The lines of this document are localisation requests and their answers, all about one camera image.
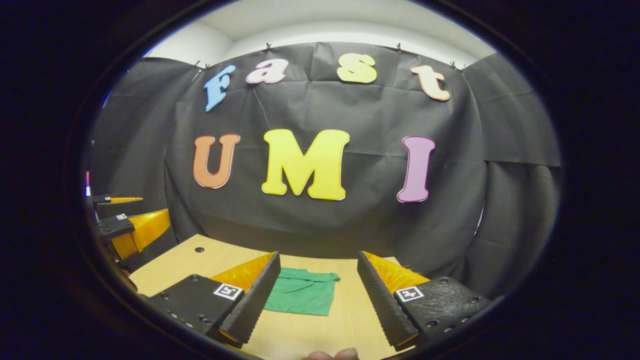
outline wooden table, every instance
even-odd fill
[[[204,251],[196,252],[197,247]],[[191,274],[211,277],[264,254],[266,252],[195,235],[135,271],[131,280],[140,293],[153,296]],[[387,260],[397,263],[395,258]],[[280,255],[280,262],[282,267],[335,272],[340,276],[329,316],[264,310],[242,351],[267,360],[300,360],[317,350],[333,355],[349,347],[358,350],[361,360],[381,359],[397,353],[388,345],[356,270],[356,259]]]

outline letter i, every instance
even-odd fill
[[[427,169],[429,155],[435,149],[433,140],[422,136],[407,136],[402,144],[408,152],[404,188],[397,195],[399,202],[420,202],[429,197],[427,190]]]

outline finger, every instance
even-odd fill
[[[314,351],[302,360],[333,360],[333,357],[324,351]]]
[[[338,351],[334,357],[335,360],[358,360],[358,351],[356,348],[346,348]]]

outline orange letter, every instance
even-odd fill
[[[207,170],[209,160],[209,149],[216,142],[213,136],[201,136],[196,139],[196,154],[193,157],[193,177],[200,186],[217,189],[222,187],[229,180],[231,174],[231,161],[234,157],[234,147],[240,142],[240,136],[235,134],[223,135],[220,137],[222,154],[220,155],[220,168],[215,174]]]
[[[444,75],[435,72],[429,65],[412,67],[411,72],[418,74],[420,85],[425,94],[436,100],[449,100],[451,94],[447,90],[442,90],[438,84],[438,80],[444,80]]]

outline black backdrop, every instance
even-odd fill
[[[345,53],[372,56],[376,80],[342,82],[336,68]],[[245,81],[256,64],[273,58],[289,61],[283,81]],[[204,84],[230,64],[236,70],[226,97],[205,111]],[[410,71],[418,65],[445,76],[448,101],[422,91]],[[142,196],[149,211],[170,209],[173,228],[145,250],[145,261],[196,233],[299,256],[355,258],[364,249],[494,297],[513,288],[540,253],[558,205],[559,149],[540,99],[501,55],[460,72],[395,49],[318,43],[199,70],[167,59],[140,61],[113,89],[93,131],[92,191]],[[321,130],[349,133],[344,200],[312,199],[306,190],[262,192],[269,151],[262,137],[280,128],[293,132],[303,152]],[[230,179],[203,188],[193,178],[193,141],[229,133],[241,136]],[[400,203],[402,139],[410,135],[436,143],[429,198]],[[220,152],[216,142],[212,172]]]

